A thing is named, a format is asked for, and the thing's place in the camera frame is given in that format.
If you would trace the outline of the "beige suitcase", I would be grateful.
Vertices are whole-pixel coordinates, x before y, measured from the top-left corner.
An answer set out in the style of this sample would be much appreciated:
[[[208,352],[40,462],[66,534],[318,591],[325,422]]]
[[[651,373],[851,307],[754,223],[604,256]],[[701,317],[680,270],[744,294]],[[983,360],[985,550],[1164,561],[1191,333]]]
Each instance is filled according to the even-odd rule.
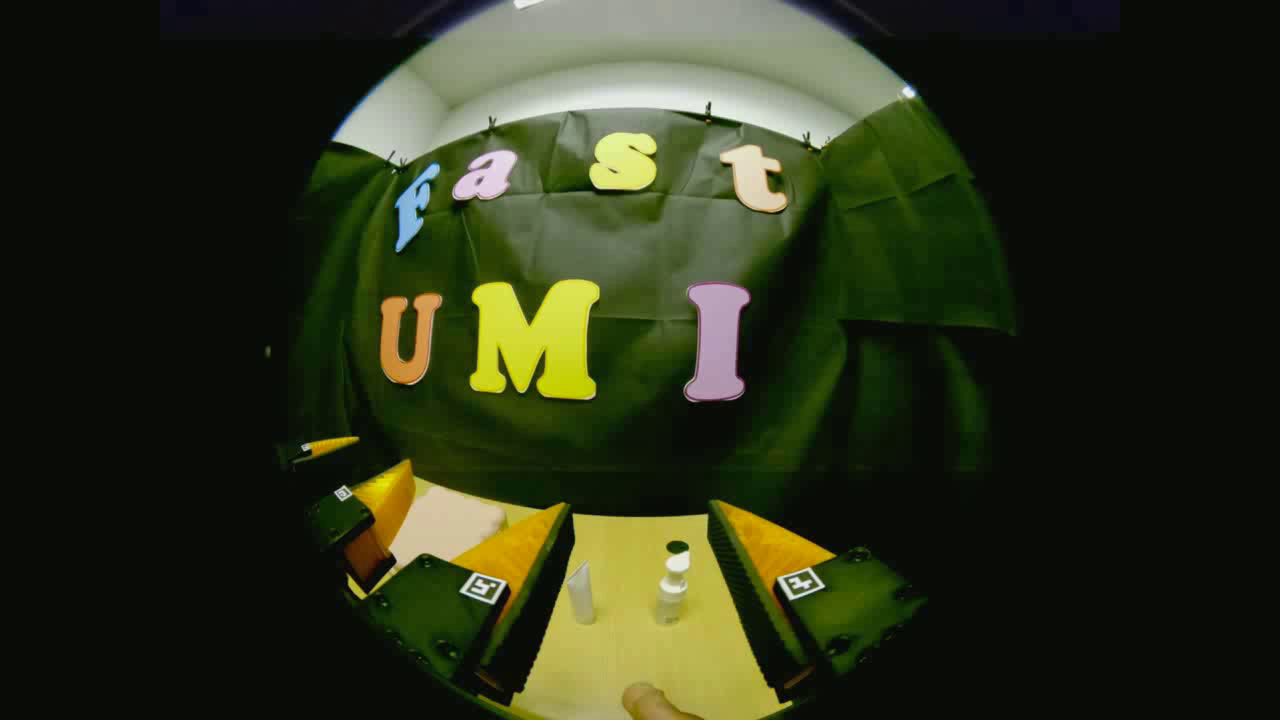
[[[430,553],[452,561],[507,528],[504,509],[439,486],[417,483],[417,492],[390,552],[396,571]]]

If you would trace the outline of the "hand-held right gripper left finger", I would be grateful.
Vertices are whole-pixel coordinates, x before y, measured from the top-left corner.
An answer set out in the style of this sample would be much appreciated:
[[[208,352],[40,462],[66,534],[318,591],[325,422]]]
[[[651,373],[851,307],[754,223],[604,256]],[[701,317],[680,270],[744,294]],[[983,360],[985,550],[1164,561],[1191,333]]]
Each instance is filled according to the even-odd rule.
[[[358,618],[429,675],[509,705],[525,689],[567,573],[571,516],[568,503],[556,503],[454,561],[421,553],[358,602]]]

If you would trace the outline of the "white squeeze tube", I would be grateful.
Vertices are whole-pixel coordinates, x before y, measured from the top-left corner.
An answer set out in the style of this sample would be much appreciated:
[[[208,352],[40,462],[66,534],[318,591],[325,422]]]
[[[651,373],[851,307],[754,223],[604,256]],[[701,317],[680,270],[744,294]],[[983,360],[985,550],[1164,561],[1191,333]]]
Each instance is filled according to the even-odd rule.
[[[589,561],[584,561],[564,579],[573,619],[581,625],[591,625],[596,620],[593,584]]]

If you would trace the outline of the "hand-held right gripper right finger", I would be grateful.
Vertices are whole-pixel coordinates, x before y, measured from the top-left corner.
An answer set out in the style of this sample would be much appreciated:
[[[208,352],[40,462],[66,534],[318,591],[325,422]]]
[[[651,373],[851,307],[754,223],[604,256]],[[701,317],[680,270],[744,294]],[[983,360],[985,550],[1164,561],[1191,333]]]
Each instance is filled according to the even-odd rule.
[[[870,664],[928,602],[865,546],[836,553],[721,500],[709,502],[708,539],[781,701],[806,700]]]

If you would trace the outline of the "black backdrop cloth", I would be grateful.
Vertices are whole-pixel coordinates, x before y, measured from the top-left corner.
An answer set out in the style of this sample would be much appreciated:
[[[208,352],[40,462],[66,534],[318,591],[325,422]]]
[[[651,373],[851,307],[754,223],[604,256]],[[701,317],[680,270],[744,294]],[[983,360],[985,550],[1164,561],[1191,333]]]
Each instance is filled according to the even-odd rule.
[[[509,503],[781,516],[998,466],[1015,305],[918,100],[820,151],[563,111],[394,170],[329,145],[294,210],[287,419]]]

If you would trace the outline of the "white pump bottle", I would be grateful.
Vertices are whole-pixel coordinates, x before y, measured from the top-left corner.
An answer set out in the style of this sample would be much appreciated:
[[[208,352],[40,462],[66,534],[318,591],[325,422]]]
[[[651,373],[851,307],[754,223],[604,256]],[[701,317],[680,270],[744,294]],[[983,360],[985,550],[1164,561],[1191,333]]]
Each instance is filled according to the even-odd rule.
[[[689,593],[687,574],[690,566],[689,550],[673,553],[666,560],[666,574],[659,580],[654,606],[654,618],[659,625],[669,625],[680,620]]]

